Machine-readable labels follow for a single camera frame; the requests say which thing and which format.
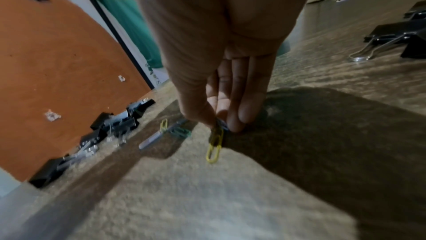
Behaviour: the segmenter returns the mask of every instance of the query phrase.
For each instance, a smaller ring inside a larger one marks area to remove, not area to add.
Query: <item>silver metal wire handle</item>
[[[384,44],[383,44],[383,45],[381,45],[381,46],[374,47],[374,48],[370,51],[370,54],[368,54],[368,55],[361,55],[361,56],[355,57],[355,56],[357,56],[357,55],[360,55],[360,54],[364,53],[365,51],[366,51],[366,52],[368,52],[366,49],[367,49],[368,47],[370,47],[374,41],[376,41],[376,40],[377,40],[377,39],[372,38],[372,39],[368,42],[368,44],[367,44],[366,46],[364,46],[364,48],[363,48],[363,49],[361,49],[360,51],[357,51],[357,52],[354,52],[354,53],[350,54],[350,55],[349,55],[349,58],[350,58],[352,61],[355,61],[355,62],[363,61],[363,60],[369,60],[369,59],[371,59],[372,57],[374,57],[374,54],[375,54],[377,51],[380,51],[380,50],[386,49],[386,48],[390,47],[391,45],[393,45],[393,44],[395,44],[395,43],[397,43],[397,42],[399,42],[399,41],[401,41],[401,40],[405,39],[405,37],[406,37],[406,34],[403,34],[403,35],[398,36],[397,38],[395,38],[395,39],[393,39],[393,40],[391,40],[391,41],[389,41],[389,42],[384,43]]]

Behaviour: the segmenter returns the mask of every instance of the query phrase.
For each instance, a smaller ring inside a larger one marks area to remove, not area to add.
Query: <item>black strip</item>
[[[148,76],[146,76],[145,72],[142,70],[142,67],[136,61],[136,59],[134,58],[132,52],[130,52],[129,48],[124,43],[123,39],[121,39],[121,37],[118,34],[117,30],[114,28],[114,26],[112,25],[111,21],[108,19],[108,17],[105,15],[105,13],[103,12],[102,8],[98,4],[98,1],[97,0],[90,0],[90,2],[95,7],[95,9],[98,11],[98,13],[102,17],[103,21],[105,21],[106,25],[111,30],[112,34],[117,39],[117,41],[120,43],[120,45],[123,48],[124,52],[127,54],[127,56],[129,57],[129,59],[132,61],[133,65],[136,67],[136,69],[138,70],[138,72],[141,74],[141,76],[143,77],[143,79],[145,80],[145,82],[148,84],[148,86],[150,87],[150,89],[153,90],[154,89],[154,85],[148,79]]]

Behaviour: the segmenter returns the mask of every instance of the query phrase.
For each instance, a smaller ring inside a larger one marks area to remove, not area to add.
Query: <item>table surface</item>
[[[138,150],[181,117],[166,83],[124,147],[68,170],[7,239],[426,239],[426,61],[401,47],[347,59],[417,1],[307,5],[258,120],[225,136],[214,165],[195,123]]]

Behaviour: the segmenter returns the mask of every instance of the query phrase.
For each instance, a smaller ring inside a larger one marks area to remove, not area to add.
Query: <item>green fabric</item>
[[[139,12],[135,0],[98,0],[117,19],[148,62],[148,68],[161,68],[160,50]]]

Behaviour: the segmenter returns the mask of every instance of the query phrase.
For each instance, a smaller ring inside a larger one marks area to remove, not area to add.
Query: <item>white debris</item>
[[[44,113],[48,121],[55,121],[56,119],[61,118],[62,116],[60,114],[57,114],[55,112],[52,112],[50,109],[46,113]]]

